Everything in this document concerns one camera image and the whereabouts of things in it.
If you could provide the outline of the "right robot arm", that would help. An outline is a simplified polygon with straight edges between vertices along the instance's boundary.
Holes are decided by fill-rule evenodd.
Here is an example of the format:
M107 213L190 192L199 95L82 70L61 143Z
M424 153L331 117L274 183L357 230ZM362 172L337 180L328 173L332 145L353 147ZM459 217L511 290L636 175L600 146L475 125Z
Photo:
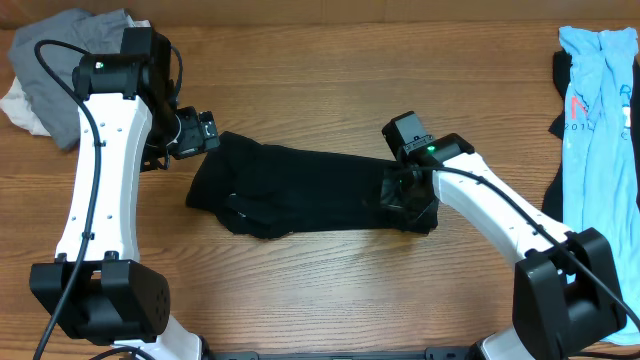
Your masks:
M409 226L433 229L447 205L471 223L514 271L508 328L469 347L427 350L428 359L569 359L622 330L623 302L612 250L589 228L581 232L545 215L517 194L455 133L439 139L414 112L382 129L396 164L380 203Z

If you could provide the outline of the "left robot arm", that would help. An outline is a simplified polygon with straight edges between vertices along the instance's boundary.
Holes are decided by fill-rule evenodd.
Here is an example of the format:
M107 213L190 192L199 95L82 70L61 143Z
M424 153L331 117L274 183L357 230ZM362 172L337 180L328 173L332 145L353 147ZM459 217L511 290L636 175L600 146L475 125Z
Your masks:
M80 120L74 190L54 259L32 266L29 287L50 328L108 356L211 357L172 315L169 284L141 263L136 236L140 175L219 145L212 114L178 104L177 56L154 29L130 27L118 53L83 52L63 84Z

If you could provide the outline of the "black polo shirt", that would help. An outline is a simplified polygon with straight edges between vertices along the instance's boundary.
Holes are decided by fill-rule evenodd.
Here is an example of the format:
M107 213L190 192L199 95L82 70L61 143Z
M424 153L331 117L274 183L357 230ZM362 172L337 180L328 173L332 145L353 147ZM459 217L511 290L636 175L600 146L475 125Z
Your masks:
M427 234L431 207L417 220L380 204L388 160L260 144L232 132L220 137L186 197L234 234L277 239L291 233L397 229Z

